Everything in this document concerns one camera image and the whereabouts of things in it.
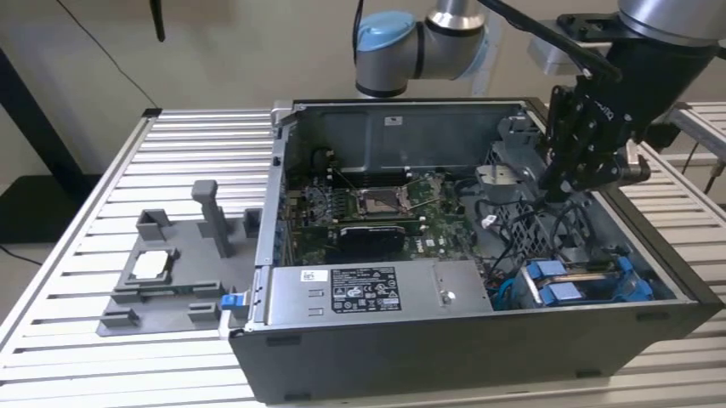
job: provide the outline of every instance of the wall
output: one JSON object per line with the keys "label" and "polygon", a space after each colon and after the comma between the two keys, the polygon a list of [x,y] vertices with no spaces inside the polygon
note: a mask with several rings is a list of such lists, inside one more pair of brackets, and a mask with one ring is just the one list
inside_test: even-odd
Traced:
{"label": "wall", "polygon": [[[271,106],[276,99],[355,97],[352,0],[163,2],[167,41],[155,40],[147,0],[64,0],[125,72],[165,108]],[[367,0],[365,13],[431,0]],[[53,0],[0,2],[0,46],[89,172],[100,172],[149,103]],[[411,96],[465,96],[468,82],[416,82]],[[0,184],[37,173],[34,155],[0,116],[17,159]]]}

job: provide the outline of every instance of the floor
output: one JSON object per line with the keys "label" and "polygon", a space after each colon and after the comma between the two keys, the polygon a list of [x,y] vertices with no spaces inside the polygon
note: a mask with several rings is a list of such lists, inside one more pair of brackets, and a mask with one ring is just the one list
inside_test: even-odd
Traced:
{"label": "floor", "polygon": [[[0,184],[0,194],[4,193],[6,188],[8,184]],[[20,244],[5,245],[4,247],[12,253],[41,263],[48,257],[53,246],[54,244]],[[14,306],[38,268],[37,265],[16,259],[0,251],[0,277],[2,278],[2,283],[0,283],[0,322],[10,313],[12,306]]]}

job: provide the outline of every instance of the aluminum extrusion table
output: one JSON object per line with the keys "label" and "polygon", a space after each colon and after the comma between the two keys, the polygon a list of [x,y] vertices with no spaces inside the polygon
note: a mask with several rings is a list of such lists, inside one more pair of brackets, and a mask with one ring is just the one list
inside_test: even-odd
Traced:
{"label": "aluminum extrusion table", "polygon": [[[94,334],[144,208],[200,219],[195,179],[216,179],[228,215],[260,207],[269,110],[164,110],[144,118],[0,329],[0,407],[261,405],[217,331]],[[726,214],[643,148],[654,175],[623,188],[726,301]],[[656,343],[607,379],[329,401],[325,406],[724,406],[726,312]]]}

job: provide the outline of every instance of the label sticker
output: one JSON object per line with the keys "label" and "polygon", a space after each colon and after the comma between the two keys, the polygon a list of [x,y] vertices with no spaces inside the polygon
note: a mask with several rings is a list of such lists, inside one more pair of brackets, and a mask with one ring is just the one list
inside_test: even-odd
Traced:
{"label": "label sticker", "polygon": [[383,118],[383,126],[400,126],[404,124],[403,116],[385,116]]}
{"label": "label sticker", "polygon": [[327,269],[303,269],[299,271],[300,282],[327,282],[328,270]]}
{"label": "label sticker", "polygon": [[393,267],[332,269],[329,273],[333,312],[400,310],[400,291]]}

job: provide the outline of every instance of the white wall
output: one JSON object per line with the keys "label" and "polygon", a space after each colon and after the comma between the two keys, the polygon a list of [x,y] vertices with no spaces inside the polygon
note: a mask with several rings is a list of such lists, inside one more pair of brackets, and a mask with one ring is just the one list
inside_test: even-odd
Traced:
{"label": "white wall", "polygon": [[[167,0],[167,41],[155,40],[147,0],[64,0],[125,72],[164,108],[253,108],[276,99],[355,96],[353,0]],[[616,0],[510,0],[536,19],[608,12]],[[433,0],[367,0],[365,14]],[[528,36],[504,25],[488,95],[548,97],[567,82],[531,61]],[[101,172],[148,102],[54,0],[0,1],[0,46],[81,166]],[[726,100],[726,63],[714,62],[686,98]],[[465,96],[468,81],[416,81],[409,96]],[[0,184],[44,172],[0,111]]]}

